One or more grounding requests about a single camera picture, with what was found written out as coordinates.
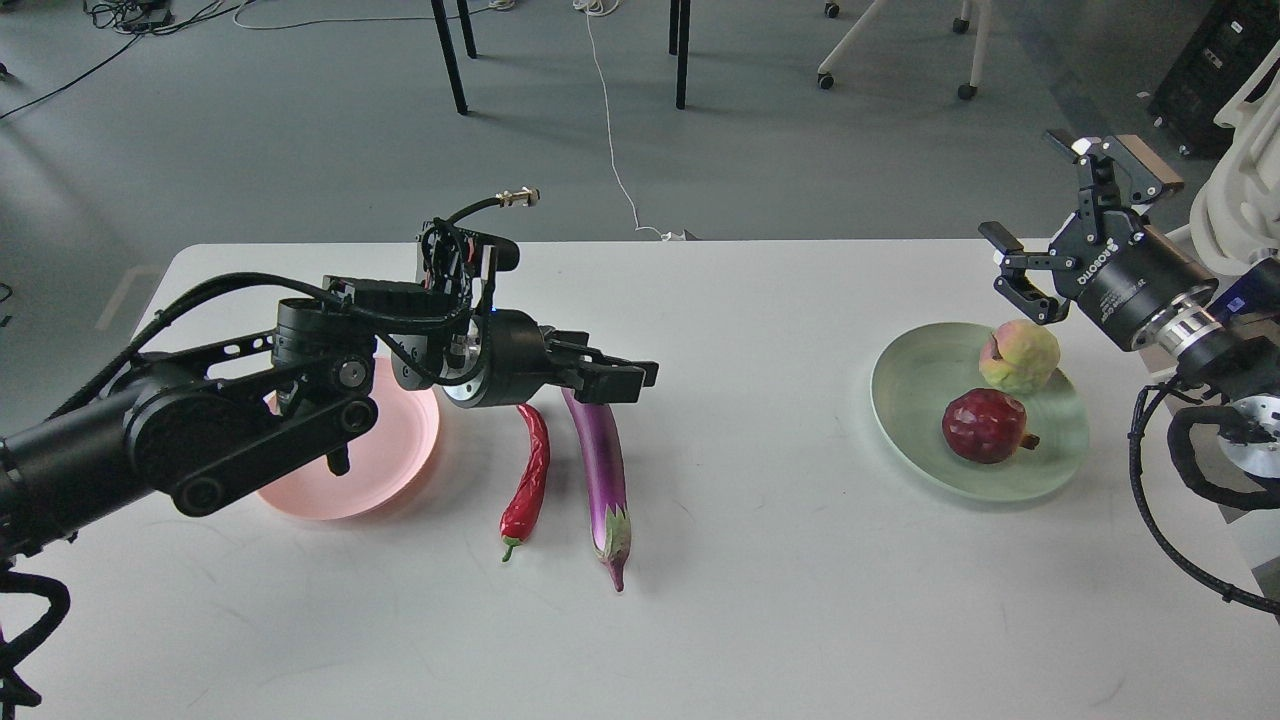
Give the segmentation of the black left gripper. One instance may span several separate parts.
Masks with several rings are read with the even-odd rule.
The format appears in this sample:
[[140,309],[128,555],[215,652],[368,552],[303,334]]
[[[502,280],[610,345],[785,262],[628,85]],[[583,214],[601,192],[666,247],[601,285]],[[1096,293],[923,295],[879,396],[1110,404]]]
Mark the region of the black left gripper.
[[485,361],[451,372],[456,379],[479,366],[465,383],[443,392],[458,407],[515,406],[543,386],[568,388],[580,404],[635,404],[644,387],[657,382],[659,364],[611,356],[590,347],[585,331],[541,328],[516,310],[497,310],[486,320],[480,350]]

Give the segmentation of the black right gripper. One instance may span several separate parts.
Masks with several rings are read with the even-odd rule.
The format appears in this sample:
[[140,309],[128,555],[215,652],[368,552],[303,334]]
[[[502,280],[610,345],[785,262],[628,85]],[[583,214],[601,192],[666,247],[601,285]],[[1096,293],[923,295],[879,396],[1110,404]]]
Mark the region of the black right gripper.
[[1157,316],[1183,300],[1204,304],[1219,287],[1219,278],[1148,225],[1149,209],[1187,183],[1135,135],[1075,137],[1047,129],[1044,138],[1076,168],[1076,213],[1050,251],[1028,252],[1001,223],[980,223],[978,231],[996,251],[993,287],[1029,320],[1055,324],[1068,316],[1069,301],[1027,277],[1055,272],[1057,293],[1120,350],[1142,348],[1155,340],[1149,327]]

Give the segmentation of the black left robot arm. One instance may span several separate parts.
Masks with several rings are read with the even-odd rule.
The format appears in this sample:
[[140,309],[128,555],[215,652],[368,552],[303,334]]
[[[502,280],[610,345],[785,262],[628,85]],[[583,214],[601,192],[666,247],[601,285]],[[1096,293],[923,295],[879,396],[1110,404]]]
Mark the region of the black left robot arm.
[[[46,611],[3,641],[3,716],[40,705],[18,666],[63,623],[59,580],[19,573],[55,541],[152,492],[205,518],[323,459],[349,470],[349,445],[378,420],[374,356],[383,345],[402,389],[442,388],[457,407],[526,404],[547,386],[572,404],[582,439],[602,441],[602,414],[657,382],[654,361],[614,357],[590,336],[494,305],[497,277],[518,245],[462,220],[489,208],[535,205],[534,188],[503,191],[425,220],[411,282],[326,275],[319,286],[261,272],[215,275],[157,311],[104,369],[36,427],[3,441],[3,592]],[[228,293],[291,291],[275,325],[178,352],[157,334]]]

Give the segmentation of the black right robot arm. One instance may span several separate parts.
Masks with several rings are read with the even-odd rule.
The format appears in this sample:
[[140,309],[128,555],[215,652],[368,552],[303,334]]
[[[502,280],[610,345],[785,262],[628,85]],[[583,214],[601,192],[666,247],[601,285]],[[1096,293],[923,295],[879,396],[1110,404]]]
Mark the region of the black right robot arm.
[[1245,512],[1277,507],[1277,343],[1245,336],[1247,313],[1277,315],[1277,261],[1257,263],[1229,290],[1149,222],[1148,209],[1184,186],[1181,177],[1134,135],[1046,140],[1076,173],[1076,208],[1042,251],[1027,250],[997,222],[980,233],[997,252],[995,288],[1039,325],[1071,307],[1124,352],[1160,347],[1175,369],[1144,386],[1133,410],[1128,474],[1135,505],[1158,547],[1188,577],[1270,615],[1277,602],[1199,568],[1160,530],[1142,483],[1142,443],[1156,407],[1175,397],[1167,451],[1185,487],[1212,503]]

